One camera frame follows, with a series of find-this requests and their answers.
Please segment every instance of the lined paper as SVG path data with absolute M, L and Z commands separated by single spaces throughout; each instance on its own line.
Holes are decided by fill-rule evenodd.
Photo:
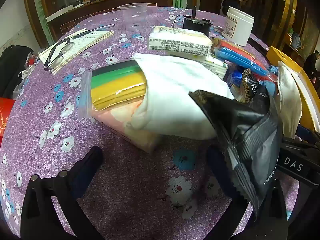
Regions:
M 94 44 L 97 44 L 98 42 L 102 41 L 103 39 L 108 38 L 114 34 L 113 30 L 111 30 L 111 31 L 95 31 L 92 33 L 88 33 L 80 38 L 77 38 L 74 40 L 72 39 L 72 36 L 77 35 L 79 33 L 82 33 L 84 31 L 86 31 L 86 29 L 79 30 L 78 32 L 73 33 L 72 35 L 69 35 L 66 37 L 66 38 L 70 37 L 70 41 L 74 43 L 73 47 L 69 51 L 67 51 L 65 54 L 62 55 L 63 61 L 58 66 L 56 66 L 54 69 L 51 70 L 52 74 L 55 75 L 65 64 L 70 62 L 73 58 L 78 56 L 81 52 L 85 51 L 87 48 L 93 46 Z M 50 51 L 55 46 L 55 44 L 39 54 L 39 58 L 41 59 L 41 61 L 43 63 L 46 62 L 47 58 L 49 57 Z M 50 59 L 51 61 L 59 56 L 60 51 L 62 50 L 62 48 L 66 44 L 67 44 L 67 41 L 63 42 L 62 44 L 59 44 L 56 47 L 56 49 Z

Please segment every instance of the jar label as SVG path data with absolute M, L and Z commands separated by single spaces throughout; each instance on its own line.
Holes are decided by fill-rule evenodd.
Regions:
M 227 15 L 226 25 L 223 29 L 223 32 L 225 33 L 225 35 L 232 38 L 233 33 L 235 32 L 235 29 L 236 29 L 237 21 L 238 20 L 233 19 Z

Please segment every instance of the red box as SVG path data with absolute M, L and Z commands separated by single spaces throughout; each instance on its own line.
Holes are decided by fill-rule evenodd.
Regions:
M 14 105 L 14 102 L 15 100 L 13 99 L 0 98 L 0 146 L 2 142 L 4 129 L 7 126 L 9 114 Z

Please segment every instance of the clear plastic cup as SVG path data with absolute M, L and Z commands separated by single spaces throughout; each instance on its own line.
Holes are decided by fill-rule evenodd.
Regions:
M 130 3 L 119 6 L 124 18 L 125 29 L 129 32 L 141 31 L 145 28 L 147 3 Z

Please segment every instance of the yellow box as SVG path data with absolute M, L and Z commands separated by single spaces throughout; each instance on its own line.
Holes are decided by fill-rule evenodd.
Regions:
M 289 68 L 294 70 L 299 74 L 300 79 L 303 79 L 303 82 L 307 85 L 307 90 L 309 90 L 310 97 L 313 98 L 314 101 L 314 107 L 317 108 L 319 111 L 320 109 L 320 99 L 317 95 L 317 92 L 315 88 L 313 87 L 313 84 L 311 83 L 310 79 L 308 78 L 305 71 L 296 63 L 294 62 L 290 57 L 288 57 L 283 52 L 279 51 L 278 49 L 274 47 L 270 47 L 268 53 L 267 53 L 267 59 L 270 61 L 270 63 L 274 66 L 278 66 L 278 62 L 282 61 L 284 64 L 286 64 Z M 302 117 L 300 119 L 300 124 L 308 129 L 311 129 L 315 131 L 315 122 L 312 118 L 311 112 L 309 110 L 307 101 L 305 96 L 302 94 L 299 86 L 297 86 L 300 92 L 301 97 L 301 103 L 302 103 Z

